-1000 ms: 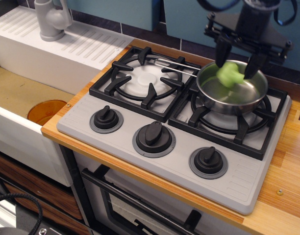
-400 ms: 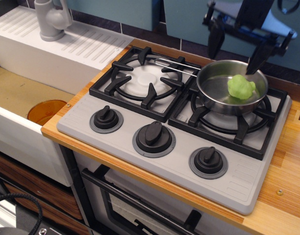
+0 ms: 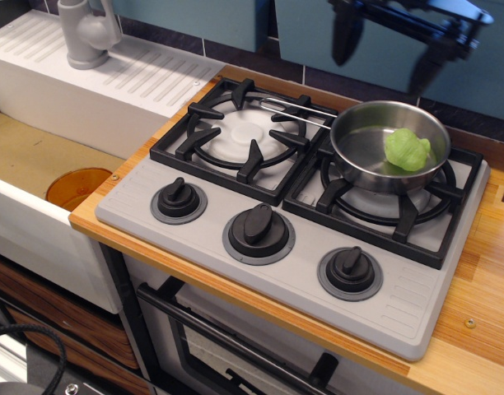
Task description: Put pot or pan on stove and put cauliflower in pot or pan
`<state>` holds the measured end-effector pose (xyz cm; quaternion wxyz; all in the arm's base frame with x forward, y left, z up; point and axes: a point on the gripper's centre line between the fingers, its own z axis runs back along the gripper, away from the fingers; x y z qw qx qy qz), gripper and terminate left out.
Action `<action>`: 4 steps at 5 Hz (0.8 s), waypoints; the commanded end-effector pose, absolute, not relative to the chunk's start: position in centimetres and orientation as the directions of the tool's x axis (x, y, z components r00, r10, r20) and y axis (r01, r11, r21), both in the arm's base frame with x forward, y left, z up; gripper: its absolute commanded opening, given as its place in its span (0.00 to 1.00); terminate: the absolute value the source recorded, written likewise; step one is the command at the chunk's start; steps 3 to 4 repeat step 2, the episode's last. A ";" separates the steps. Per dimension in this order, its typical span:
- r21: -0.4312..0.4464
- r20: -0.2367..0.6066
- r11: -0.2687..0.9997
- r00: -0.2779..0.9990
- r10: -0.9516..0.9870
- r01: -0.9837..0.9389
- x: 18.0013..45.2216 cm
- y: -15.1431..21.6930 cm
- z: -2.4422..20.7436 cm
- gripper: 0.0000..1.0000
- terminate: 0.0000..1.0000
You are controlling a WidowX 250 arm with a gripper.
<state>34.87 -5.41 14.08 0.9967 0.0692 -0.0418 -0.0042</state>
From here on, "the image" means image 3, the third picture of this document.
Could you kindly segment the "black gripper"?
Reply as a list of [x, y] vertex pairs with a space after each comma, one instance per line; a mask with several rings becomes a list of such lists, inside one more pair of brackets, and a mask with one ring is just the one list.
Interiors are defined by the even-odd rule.
[[409, 95], [421, 95], [454, 56], [467, 56], [476, 49], [479, 31], [494, 22], [490, 13], [470, 1], [331, 1], [329, 4], [335, 13], [332, 56], [339, 66], [354, 54], [367, 21], [428, 45], [409, 78]]

